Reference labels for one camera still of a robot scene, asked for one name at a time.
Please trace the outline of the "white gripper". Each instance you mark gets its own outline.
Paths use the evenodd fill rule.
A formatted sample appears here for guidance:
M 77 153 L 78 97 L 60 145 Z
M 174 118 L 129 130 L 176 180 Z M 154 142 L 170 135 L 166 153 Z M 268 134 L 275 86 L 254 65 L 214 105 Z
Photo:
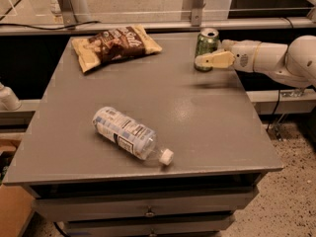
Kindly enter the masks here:
M 195 65 L 199 68 L 228 68 L 229 66 L 243 72 L 253 72 L 255 54 L 260 46 L 257 40 L 225 39 L 221 46 L 226 50 L 199 55 L 195 58 Z

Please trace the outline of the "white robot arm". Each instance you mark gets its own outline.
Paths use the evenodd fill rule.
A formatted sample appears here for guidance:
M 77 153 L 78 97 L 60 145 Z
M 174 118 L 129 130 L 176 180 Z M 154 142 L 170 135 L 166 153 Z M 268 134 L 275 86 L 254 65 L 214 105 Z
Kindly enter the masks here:
M 316 37 L 302 36 L 290 45 L 258 40 L 225 39 L 220 49 L 198 55 L 195 65 L 265 74 L 294 88 L 316 87 Z

